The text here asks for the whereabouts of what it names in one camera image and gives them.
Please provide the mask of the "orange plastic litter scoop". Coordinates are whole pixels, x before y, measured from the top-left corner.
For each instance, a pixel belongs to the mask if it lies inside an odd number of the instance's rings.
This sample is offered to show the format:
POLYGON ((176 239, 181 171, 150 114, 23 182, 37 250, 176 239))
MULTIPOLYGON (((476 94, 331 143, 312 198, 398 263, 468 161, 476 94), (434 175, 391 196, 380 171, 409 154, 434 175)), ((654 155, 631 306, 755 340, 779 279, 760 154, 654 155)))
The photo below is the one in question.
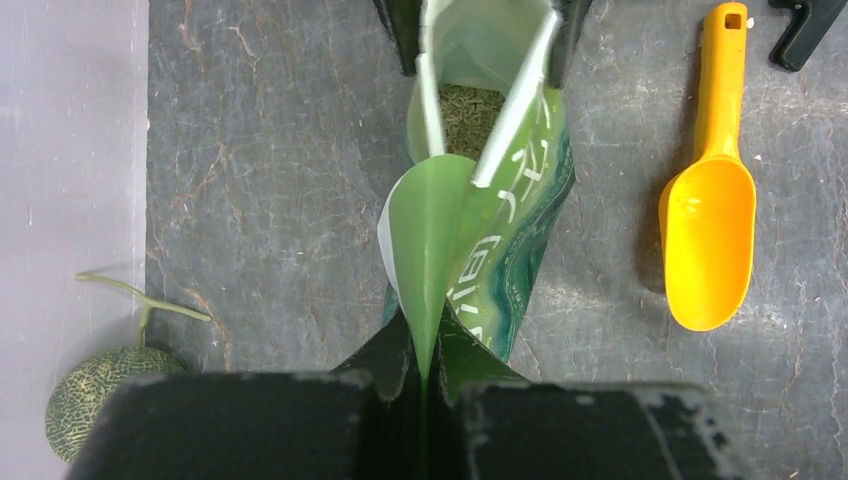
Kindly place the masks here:
POLYGON ((703 21, 693 162, 668 182, 658 207, 669 309, 695 332, 728 322, 752 277, 757 194, 739 151, 747 21, 740 2, 703 21))

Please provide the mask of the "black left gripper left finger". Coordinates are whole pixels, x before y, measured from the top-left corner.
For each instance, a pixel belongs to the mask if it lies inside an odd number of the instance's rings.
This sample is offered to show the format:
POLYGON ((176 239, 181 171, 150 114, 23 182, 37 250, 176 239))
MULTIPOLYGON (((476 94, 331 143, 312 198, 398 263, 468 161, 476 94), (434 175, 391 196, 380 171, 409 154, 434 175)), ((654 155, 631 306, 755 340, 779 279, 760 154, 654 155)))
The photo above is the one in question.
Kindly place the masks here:
POLYGON ((358 479, 417 477, 421 377, 402 312, 369 338, 334 372, 369 380, 357 447, 358 479))

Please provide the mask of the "black bag clip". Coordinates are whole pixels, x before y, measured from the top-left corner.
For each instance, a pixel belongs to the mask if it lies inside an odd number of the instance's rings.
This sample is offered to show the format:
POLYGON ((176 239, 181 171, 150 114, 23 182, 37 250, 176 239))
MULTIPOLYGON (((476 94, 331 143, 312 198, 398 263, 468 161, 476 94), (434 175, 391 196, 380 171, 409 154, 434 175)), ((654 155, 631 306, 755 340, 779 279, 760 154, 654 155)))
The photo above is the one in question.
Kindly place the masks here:
POLYGON ((792 12, 792 19, 773 47, 769 60, 790 72, 799 72, 835 20, 847 0, 769 0, 770 7, 792 12))

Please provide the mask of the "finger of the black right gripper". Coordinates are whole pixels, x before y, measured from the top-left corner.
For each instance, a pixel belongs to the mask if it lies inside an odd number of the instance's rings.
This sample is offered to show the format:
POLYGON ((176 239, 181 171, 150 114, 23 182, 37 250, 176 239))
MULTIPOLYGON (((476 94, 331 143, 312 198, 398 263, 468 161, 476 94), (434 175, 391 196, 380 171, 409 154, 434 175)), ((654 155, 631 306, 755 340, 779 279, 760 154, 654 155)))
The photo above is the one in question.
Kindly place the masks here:
POLYGON ((592 0, 553 0, 560 24, 548 55, 546 85, 562 90, 566 84, 577 44, 592 0))
POLYGON ((422 0, 373 0, 384 31, 392 43, 401 73, 414 77, 420 53, 419 28, 422 0))

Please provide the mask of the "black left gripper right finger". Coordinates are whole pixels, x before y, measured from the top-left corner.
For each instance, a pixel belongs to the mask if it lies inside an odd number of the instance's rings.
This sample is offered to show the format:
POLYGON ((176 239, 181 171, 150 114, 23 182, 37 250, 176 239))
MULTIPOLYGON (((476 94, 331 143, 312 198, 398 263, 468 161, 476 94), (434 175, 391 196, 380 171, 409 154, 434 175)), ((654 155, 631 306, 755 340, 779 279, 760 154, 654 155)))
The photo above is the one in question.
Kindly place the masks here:
POLYGON ((473 448, 486 439, 479 432, 485 416, 477 397, 490 384, 524 382, 491 353, 446 303, 441 313, 430 370, 430 477, 468 479, 473 448))

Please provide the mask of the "green cat litter bag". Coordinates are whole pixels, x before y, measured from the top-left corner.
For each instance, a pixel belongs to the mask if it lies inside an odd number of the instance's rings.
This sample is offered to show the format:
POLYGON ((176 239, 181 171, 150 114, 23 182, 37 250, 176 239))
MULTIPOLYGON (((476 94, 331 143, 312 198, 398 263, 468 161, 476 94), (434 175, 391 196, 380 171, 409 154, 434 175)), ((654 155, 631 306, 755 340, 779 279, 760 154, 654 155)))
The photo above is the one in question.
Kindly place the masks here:
POLYGON ((409 165, 377 228, 389 280, 384 311, 403 313, 421 377, 416 479, 432 479, 430 370, 444 305, 507 364, 575 181, 563 89, 546 85, 560 24, 551 2, 422 3, 409 165), (505 97, 478 160, 446 152, 444 85, 505 97))

